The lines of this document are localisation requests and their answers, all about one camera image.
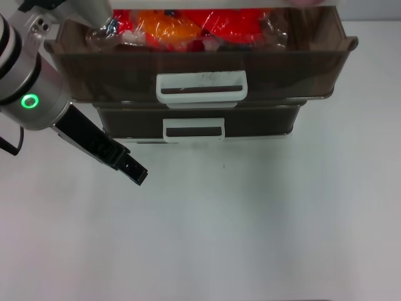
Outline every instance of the white table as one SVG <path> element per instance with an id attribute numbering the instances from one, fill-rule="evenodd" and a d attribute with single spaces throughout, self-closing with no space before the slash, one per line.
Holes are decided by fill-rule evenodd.
<path id="1" fill-rule="evenodd" d="M 141 187 L 51 130 L 0 153 L 0 300 L 401 300 L 401 22 L 345 29 L 285 139 L 127 144 Z"/>

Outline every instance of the storage drawer unit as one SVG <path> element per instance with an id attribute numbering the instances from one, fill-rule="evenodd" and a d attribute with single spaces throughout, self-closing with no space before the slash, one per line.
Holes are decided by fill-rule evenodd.
<path id="1" fill-rule="evenodd" d="M 133 140 L 164 140 L 164 120 L 204 119 L 205 125 L 194 128 L 190 122 L 180 127 L 186 129 L 185 135 L 177 133 L 175 137 L 197 136 L 202 140 L 210 136 L 207 119 L 224 119 L 225 137 L 259 137 L 289 134 L 294 125 L 299 108 L 306 102 L 292 105 L 271 105 L 263 107 L 235 107 L 216 109 L 182 110 L 169 108 L 125 108 L 97 106 L 103 120 L 105 132 L 113 138 L 131 138 Z"/>
<path id="2" fill-rule="evenodd" d="M 288 8 L 286 18 L 289 33 L 284 51 L 165 53 L 117 47 L 95 53 L 86 45 L 88 29 L 72 21 L 67 21 L 56 41 L 47 41 L 45 48 L 68 79 L 75 101 L 96 106 L 105 130 L 113 137 L 160 139 L 163 119 L 215 117 L 224 118 L 227 137 L 287 134 L 301 103 L 333 93 L 358 39 L 346 36 L 333 6 Z M 161 104 L 158 75 L 222 71 L 244 72 L 243 99 L 215 109 L 199 103 L 185 107 L 185 100 L 180 109 Z M 227 93 L 233 87 L 215 93 Z M 204 91 L 191 93 L 199 98 Z M 138 133 L 140 121 L 143 134 Z"/>

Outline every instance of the black cable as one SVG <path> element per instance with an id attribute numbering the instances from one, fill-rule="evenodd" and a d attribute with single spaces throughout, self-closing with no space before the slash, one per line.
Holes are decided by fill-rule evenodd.
<path id="1" fill-rule="evenodd" d="M 19 154 L 19 151 L 22 149 L 24 143 L 24 128 L 20 127 L 19 128 L 19 143 L 18 146 L 15 147 L 8 141 L 4 140 L 2 137 L 0 137 L 0 149 L 4 149 L 6 152 L 9 154 L 16 156 Z"/>

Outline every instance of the orange object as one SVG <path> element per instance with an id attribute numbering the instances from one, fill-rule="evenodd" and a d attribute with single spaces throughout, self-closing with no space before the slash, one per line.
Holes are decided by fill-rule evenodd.
<path id="1" fill-rule="evenodd" d="M 185 16 L 167 16 L 164 11 L 140 11 L 137 22 L 138 28 L 156 41 L 174 48 L 191 42 L 201 33 L 201 28 Z"/>

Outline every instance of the red object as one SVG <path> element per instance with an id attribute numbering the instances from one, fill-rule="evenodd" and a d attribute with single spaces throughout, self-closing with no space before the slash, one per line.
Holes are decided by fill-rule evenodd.
<path id="1" fill-rule="evenodd" d="M 225 41 L 252 44 L 263 40 L 259 24 L 267 9 L 188 9 L 180 12 Z"/>
<path id="2" fill-rule="evenodd" d="M 126 9 L 115 9 L 113 17 L 118 21 L 118 34 L 124 31 L 133 31 L 133 22 L 130 20 L 130 11 Z"/>

